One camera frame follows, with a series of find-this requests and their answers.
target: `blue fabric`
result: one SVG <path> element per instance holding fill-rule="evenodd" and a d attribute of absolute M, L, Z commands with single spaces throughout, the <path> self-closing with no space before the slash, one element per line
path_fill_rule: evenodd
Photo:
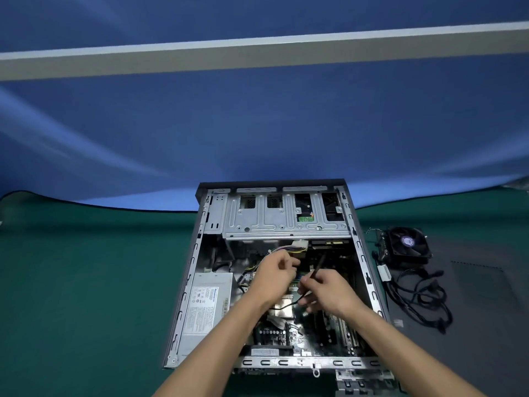
<path fill-rule="evenodd" d="M 0 50 L 529 19 L 529 0 L 140 1 L 7 0 Z M 356 206 L 498 185 L 529 173 L 528 67 L 501 55 L 5 82 L 0 194 L 195 210 L 201 181 L 345 178 Z"/>

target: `person's right hand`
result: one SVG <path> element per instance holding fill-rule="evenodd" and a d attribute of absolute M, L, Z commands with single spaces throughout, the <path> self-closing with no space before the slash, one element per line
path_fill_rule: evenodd
<path fill-rule="evenodd" d="M 311 274 L 312 272 L 303 276 L 298 287 L 299 294 L 311 291 L 298 301 L 299 305 L 307 307 L 307 312 L 314 313 L 323 309 L 346 320 L 366 308 L 346 279 L 336 270 L 318 270 L 315 279 L 311 278 Z"/>

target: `green mat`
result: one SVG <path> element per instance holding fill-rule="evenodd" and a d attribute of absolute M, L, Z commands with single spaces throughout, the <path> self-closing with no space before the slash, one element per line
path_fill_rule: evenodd
<path fill-rule="evenodd" d="M 0 208 L 0 395 L 152 394 L 169 374 L 162 355 L 196 214 L 113 210 L 22 192 Z M 364 230 L 418 226 L 528 256 L 529 197 L 521 191 L 408 200 L 358 215 Z M 225 395 L 334 396 L 334 387 L 332 376 L 248 376 L 230 379 Z"/>

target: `forearm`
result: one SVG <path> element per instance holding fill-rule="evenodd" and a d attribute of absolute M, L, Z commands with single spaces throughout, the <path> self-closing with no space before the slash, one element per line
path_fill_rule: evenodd
<path fill-rule="evenodd" d="M 383 363 L 414 396 L 483 396 L 369 308 L 347 315 Z"/>
<path fill-rule="evenodd" d="M 237 356 L 269 305 L 246 293 L 155 393 L 156 397 L 221 395 Z"/>

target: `horizontal beam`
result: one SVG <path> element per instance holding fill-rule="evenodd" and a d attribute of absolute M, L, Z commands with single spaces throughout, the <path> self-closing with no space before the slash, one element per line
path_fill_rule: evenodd
<path fill-rule="evenodd" d="M 529 52 L 529 22 L 0 53 L 0 81 Z"/>

